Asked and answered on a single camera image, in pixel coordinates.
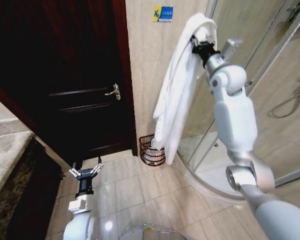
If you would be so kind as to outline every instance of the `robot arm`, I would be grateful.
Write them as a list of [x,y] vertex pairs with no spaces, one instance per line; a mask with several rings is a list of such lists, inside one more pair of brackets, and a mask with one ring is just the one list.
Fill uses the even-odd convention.
[[203,60],[207,82],[213,93],[214,119],[218,137],[226,146],[233,166],[226,176],[233,189],[245,200],[271,240],[300,239],[300,209],[269,194],[275,188],[272,170],[253,151],[258,136],[254,106],[245,91],[246,71],[230,64],[238,39],[229,39],[222,51],[209,41],[192,36],[192,52]]

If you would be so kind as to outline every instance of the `glass shower enclosure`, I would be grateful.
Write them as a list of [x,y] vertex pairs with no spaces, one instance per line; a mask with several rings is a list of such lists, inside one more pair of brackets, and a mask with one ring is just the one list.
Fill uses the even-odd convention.
[[[246,91],[254,102],[258,125],[255,151],[277,180],[293,179],[300,175],[300,54],[296,53],[297,48],[300,51],[300,1],[210,0],[206,16],[217,24],[219,48],[229,38],[243,40],[232,63],[247,72]],[[226,178],[226,167],[233,163],[218,139],[214,98],[205,78],[197,82],[178,155],[205,188],[242,200]],[[297,107],[294,102],[281,105],[290,98]],[[273,108],[277,115],[271,116]],[[294,172],[294,177],[287,178]]]

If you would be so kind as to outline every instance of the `sign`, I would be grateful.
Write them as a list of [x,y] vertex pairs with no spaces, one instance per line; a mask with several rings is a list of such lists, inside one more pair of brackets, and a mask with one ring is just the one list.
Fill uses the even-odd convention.
[[173,6],[154,6],[152,13],[153,22],[171,22],[174,12]]

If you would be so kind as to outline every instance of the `wicker basket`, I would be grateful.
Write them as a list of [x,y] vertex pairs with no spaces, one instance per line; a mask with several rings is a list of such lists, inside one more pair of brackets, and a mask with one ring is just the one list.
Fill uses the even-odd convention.
[[160,150],[151,148],[151,140],[154,138],[154,134],[148,136],[142,136],[139,138],[140,142],[140,158],[149,166],[159,166],[166,160],[165,148]]

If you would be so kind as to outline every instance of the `dark wooden door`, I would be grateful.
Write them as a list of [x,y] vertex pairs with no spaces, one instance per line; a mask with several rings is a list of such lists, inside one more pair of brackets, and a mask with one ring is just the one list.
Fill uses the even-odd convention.
[[125,0],[0,0],[0,101],[69,164],[136,155]]

